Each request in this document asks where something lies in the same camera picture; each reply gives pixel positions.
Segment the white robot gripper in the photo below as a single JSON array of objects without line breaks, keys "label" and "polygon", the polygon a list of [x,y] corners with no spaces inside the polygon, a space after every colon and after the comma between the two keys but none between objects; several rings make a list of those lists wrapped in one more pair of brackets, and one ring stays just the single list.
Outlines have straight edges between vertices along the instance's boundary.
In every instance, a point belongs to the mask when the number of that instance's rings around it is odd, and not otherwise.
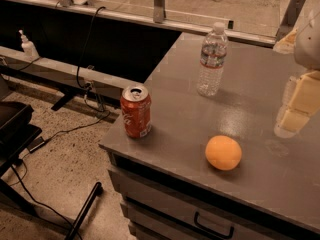
[{"label": "white robot gripper", "polygon": [[310,69],[300,77],[291,76],[285,86],[274,133],[292,138],[320,110],[320,9],[312,9],[307,22],[298,28],[294,58]]}]

